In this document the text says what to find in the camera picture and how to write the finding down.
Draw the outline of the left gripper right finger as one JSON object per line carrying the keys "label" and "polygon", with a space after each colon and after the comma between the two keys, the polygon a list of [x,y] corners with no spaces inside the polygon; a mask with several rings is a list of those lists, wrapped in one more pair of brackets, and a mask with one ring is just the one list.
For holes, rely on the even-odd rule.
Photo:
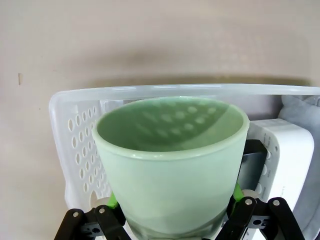
{"label": "left gripper right finger", "polygon": [[221,240],[243,240],[249,229],[258,229],[266,240],[303,240],[304,235],[287,201],[274,197],[263,202],[246,196],[237,183],[227,206],[228,220]]}

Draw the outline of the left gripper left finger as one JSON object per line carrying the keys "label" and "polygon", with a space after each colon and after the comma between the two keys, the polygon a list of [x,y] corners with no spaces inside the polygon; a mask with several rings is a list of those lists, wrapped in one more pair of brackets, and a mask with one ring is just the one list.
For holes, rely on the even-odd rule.
{"label": "left gripper left finger", "polygon": [[84,212],[78,208],[69,209],[55,235],[56,240],[94,240],[105,237],[107,240],[129,240],[124,229],[126,218],[121,206],[111,195],[106,205],[93,207]]}

